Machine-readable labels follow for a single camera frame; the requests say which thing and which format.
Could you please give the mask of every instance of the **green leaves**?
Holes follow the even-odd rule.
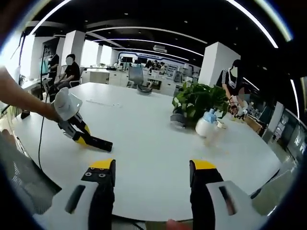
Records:
[[[189,120],[199,120],[204,112],[211,108],[223,111],[221,118],[226,115],[229,105],[223,88],[196,82],[189,84],[185,82],[182,88],[183,91],[173,99],[172,104],[175,109],[180,107]]]

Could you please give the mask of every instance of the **floor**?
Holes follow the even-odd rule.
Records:
[[[14,114],[15,111],[9,109],[7,114],[0,119],[0,130],[7,129],[13,134],[14,124],[11,118],[14,117]],[[254,208],[261,215],[269,215],[280,203],[284,194],[291,187],[297,169],[296,161],[277,142],[271,140],[268,142],[268,145],[274,151],[282,165],[277,175],[265,184],[260,193],[252,200]],[[147,222],[145,229],[165,229],[165,223]]]

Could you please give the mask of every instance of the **office chair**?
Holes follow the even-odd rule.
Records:
[[[146,86],[142,86],[144,82],[143,69],[142,67],[129,67],[128,70],[129,80],[127,87],[137,89],[138,93],[149,95],[152,93],[153,89]]]
[[[72,80],[69,82],[69,85],[71,86],[71,88],[82,84],[82,73],[84,69],[85,69],[84,67],[80,67],[80,79],[79,80]]]

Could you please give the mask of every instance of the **ceiling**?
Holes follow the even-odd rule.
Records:
[[[170,32],[135,28],[96,31],[95,36],[88,34],[86,39],[97,40],[97,37],[104,37],[150,40],[180,46],[200,54],[204,54],[206,46],[219,41],[241,55],[249,70],[247,78],[266,96],[279,95],[287,100],[284,93],[278,90],[282,88],[289,92],[289,97],[294,97],[289,79],[307,76],[303,58],[307,51],[307,2],[291,0],[290,4],[287,0],[271,1],[293,33],[294,39],[286,42],[257,3],[250,0],[236,1],[263,24],[279,46],[278,49],[272,46],[246,15],[226,0],[72,0],[48,19],[62,23],[64,27],[41,26],[37,35],[65,35],[73,30],[90,32],[123,26],[153,27],[189,35],[206,43]],[[51,1],[33,21],[41,20],[60,2],[61,0]],[[154,45],[140,41],[114,42],[124,48],[145,50],[153,50]],[[100,44],[116,47],[107,41]],[[186,58],[190,64],[201,67],[202,56],[170,46],[166,46],[166,49],[168,54]]]

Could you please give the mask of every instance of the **white round table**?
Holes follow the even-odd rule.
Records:
[[[98,83],[70,89],[83,100],[80,114],[93,136],[113,142],[106,153],[89,149],[63,135],[58,125],[45,120],[41,165],[62,188],[81,179],[94,161],[116,160],[113,214],[146,221],[192,218],[189,201],[189,160],[216,165],[223,179],[247,194],[262,187],[280,162],[267,144],[246,124],[224,118],[225,134],[208,148],[193,130],[171,126],[172,97]],[[31,113],[17,118],[15,134],[38,164],[42,117]]]

